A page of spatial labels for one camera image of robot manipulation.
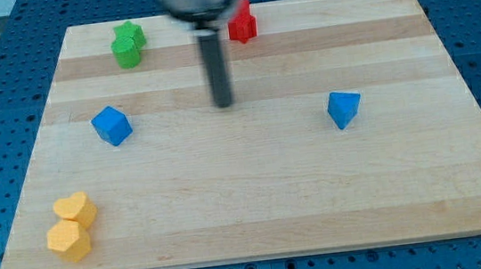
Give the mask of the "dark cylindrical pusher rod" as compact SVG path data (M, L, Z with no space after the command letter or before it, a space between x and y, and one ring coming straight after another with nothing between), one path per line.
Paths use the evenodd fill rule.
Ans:
M211 98L217 108L230 107L233 104L231 79L229 71L227 71L219 30L211 28L204 22L196 23L194 28L200 56L207 74Z

